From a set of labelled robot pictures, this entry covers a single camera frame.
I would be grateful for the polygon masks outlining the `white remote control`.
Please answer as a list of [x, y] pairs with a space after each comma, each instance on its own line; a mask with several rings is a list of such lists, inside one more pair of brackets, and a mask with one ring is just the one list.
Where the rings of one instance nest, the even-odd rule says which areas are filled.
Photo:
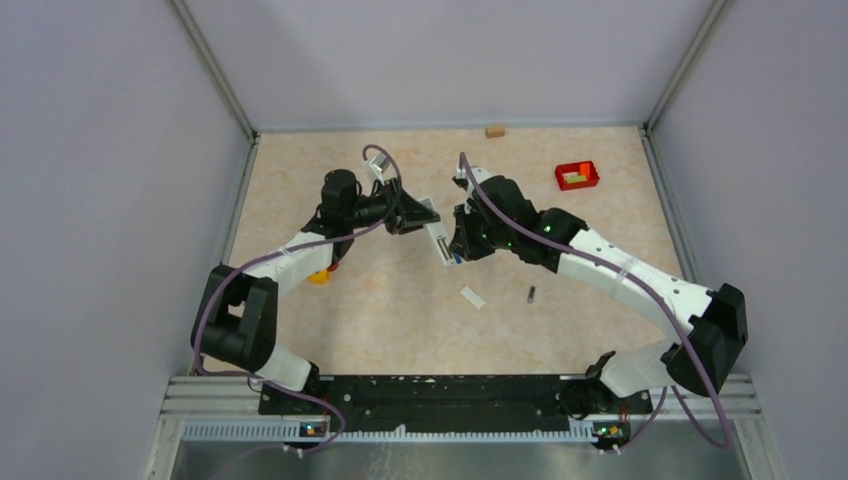
[[424, 228], [431, 239], [431, 243], [433, 244], [441, 263], [444, 266], [455, 265], [452, 259], [454, 254], [449, 250], [448, 232], [443, 220], [439, 219], [437, 221], [427, 223], [424, 225]]

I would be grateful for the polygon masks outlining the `white battery cover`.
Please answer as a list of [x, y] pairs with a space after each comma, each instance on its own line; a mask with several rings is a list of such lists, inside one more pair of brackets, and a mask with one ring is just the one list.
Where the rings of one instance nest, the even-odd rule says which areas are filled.
[[485, 300], [480, 297], [474, 290], [469, 287], [463, 287], [460, 294], [476, 309], [480, 310], [485, 304]]

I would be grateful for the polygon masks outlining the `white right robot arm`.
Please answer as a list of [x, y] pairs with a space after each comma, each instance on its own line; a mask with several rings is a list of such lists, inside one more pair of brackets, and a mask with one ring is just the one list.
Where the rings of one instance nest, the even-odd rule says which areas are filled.
[[565, 210], [536, 210], [515, 181], [472, 171], [453, 178], [466, 198], [453, 211], [452, 253], [476, 261], [506, 250], [600, 289], [664, 332], [659, 342], [608, 352], [589, 367], [586, 397], [594, 409], [612, 412], [627, 396], [659, 387], [703, 397], [721, 390], [748, 340], [741, 290], [679, 279], [613, 246]]

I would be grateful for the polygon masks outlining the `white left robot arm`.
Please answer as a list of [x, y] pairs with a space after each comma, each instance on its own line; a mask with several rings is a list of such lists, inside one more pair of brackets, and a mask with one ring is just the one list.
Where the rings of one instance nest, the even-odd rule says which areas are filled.
[[398, 179], [376, 180], [370, 193], [349, 170], [325, 175], [321, 201], [307, 224], [278, 250], [243, 268], [219, 265], [208, 276], [190, 345], [198, 355], [234, 365], [283, 387], [283, 401], [297, 413], [319, 404], [316, 366], [277, 342], [282, 294], [328, 270], [347, 254], [357, 229], [383, 226], [403, 235], [440, 222], [430, 206], [408, 194]]

